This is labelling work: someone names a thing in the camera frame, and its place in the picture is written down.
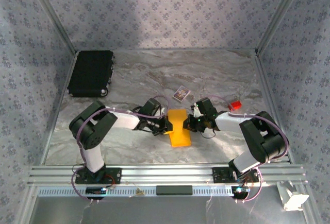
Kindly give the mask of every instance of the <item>gray marble surface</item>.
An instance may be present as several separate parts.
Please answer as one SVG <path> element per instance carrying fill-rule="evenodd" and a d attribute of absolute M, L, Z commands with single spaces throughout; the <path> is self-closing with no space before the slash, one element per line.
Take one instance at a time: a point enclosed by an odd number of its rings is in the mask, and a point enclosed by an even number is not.
<path fill-rule="evenodd" d="M 131 109 L 149 98 L 164 95 L 172 108 L 186 108 L 202 97 L 219 95 L 228 101 L 240 100 L 240 113 L 257 113 L 265 104 L 253 67 L 252 50 L 145 50 L 114 51 L 115 68 L 109 94 L 99 100 L 110 107 Z M 179 103 L 172 98 L 181 86 L 191 90 Z M 82 162 L 69 123 L 95 99 L 64 95 L 46 165 Z M 218 111 L 227 105 L 211 99 Z M 172 147 L 168 135 L 152 136 L 142 131 L 113 128 L 101 143 L 107 164 L 228 162 L 247 149 L 241 135 L 217 132 L 205 139 L 190 133 L 189 147 Z"/>

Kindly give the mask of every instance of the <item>yellow sponge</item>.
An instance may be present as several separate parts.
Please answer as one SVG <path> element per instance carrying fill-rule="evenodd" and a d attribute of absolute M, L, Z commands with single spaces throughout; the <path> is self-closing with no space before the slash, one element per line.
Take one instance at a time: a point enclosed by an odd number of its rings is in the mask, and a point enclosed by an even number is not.
<path fill-rule="evenodd" d="M 173 125 L 173 132 L 169 134 L 172 147 L 190 146 L 189 130 L 183 128 L 184 120 L 187 118 L 186 109 L 170 109 L 168 117 Z"/>

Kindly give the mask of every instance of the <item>small card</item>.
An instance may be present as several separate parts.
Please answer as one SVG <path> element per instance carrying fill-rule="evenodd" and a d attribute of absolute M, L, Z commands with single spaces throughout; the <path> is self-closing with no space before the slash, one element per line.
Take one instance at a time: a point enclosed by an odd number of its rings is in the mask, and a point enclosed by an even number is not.
<path fill-rule="evenodd" d="M 173 98 L 175 98 L 176 100 L 182 102 L 187 95 L 190 93 L 190 90 L 185 88 L 184 86 L 181 86 L 173 95 Z"/>

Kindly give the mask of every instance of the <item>black suitcase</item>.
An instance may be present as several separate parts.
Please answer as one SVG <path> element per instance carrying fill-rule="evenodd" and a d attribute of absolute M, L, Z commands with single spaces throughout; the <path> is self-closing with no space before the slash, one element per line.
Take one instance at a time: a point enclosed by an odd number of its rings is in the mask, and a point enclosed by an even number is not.
<path fill-rule="evenodd" d="M 73 97 L 105 97 L 113 72 L 113 52 L 83 50 L 76 54 L 76 63 L 68 85 Z"/>

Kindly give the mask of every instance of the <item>wall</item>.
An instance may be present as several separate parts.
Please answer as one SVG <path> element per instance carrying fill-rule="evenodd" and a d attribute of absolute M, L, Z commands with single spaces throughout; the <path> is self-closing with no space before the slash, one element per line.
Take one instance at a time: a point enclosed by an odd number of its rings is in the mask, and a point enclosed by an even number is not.
<path fill-rule="evenodd" d="M 330 223 L 330 0 L 294 0 L 261 56 L 297 163 Z"/>
<path fill-rule="evenodd" d="M 0 54 L 0 223 L 12 223 L 72 57 L 37 0 L 0 0 Z"/>
<path fill-rule="evenodd" d="M 255 48 L 279 0 L 50 0 L 76 49 Z"/>

